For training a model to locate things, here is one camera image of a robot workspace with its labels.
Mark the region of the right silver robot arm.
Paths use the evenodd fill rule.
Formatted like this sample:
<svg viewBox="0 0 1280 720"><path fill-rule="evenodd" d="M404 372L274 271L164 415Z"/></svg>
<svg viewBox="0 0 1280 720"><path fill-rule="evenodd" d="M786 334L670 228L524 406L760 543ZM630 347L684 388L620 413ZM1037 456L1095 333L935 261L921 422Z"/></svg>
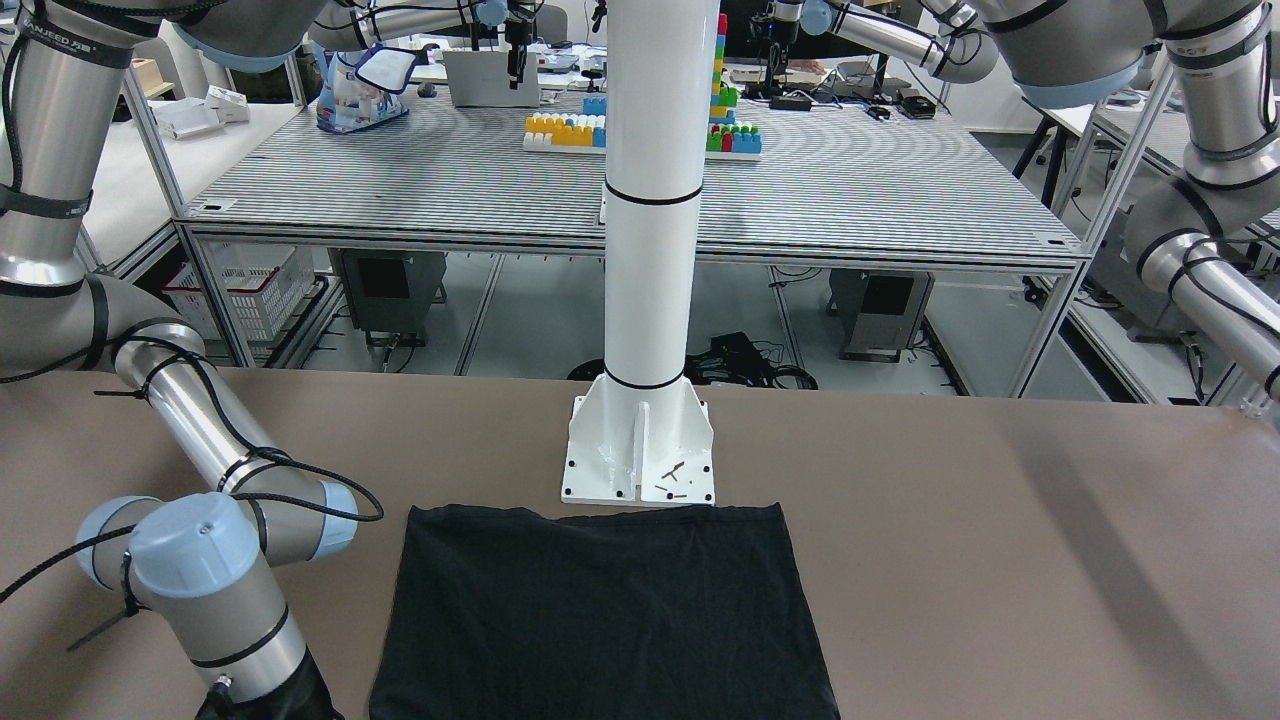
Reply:
<svg viewBox="0 0 1280 720"><path fill-rule="evenodd" d="M209 491L95 510L76 557L128 614L161 616L206 688L201 719L337 719L273 574L383 518L362 486L279 448L163 301L76 256L136 47L175 26L224 67L273 68L323 1L24 1L3 64L3 380L118 375L160 414Z"/></svg>

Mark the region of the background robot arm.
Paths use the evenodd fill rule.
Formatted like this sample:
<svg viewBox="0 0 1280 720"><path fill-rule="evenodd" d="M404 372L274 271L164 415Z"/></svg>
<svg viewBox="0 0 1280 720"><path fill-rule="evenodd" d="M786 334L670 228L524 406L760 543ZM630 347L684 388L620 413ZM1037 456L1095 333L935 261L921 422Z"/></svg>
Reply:
<svg viewBox="0 0 1280 720"><path fill-rule="evenodd" d="M783 31L782 45L794 31L835 35L876 53L924 69L945 83L972 85L986 78L998 60L995 40L978 26L978 15L965 1L922 1L934 17L938 33L844 1L772 1L768 14Z"/></svg>

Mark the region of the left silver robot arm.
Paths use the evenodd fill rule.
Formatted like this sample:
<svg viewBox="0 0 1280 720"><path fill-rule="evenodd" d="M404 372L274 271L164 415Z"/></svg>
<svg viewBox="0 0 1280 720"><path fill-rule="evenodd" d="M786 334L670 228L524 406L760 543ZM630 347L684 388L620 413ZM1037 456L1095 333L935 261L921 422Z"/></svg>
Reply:
<svg viewBox="0 0 1280 720"><path fill-rule="evenodd" d="M1277 397L1277 302L1219 243L1277 209L1277 100L1271 1L932 1L940 23L977 23L1030 102L1070 108L1130 81L1164 50L1181 94L1178 170L1128 215L1126 252L1271 398Z"/></svg>

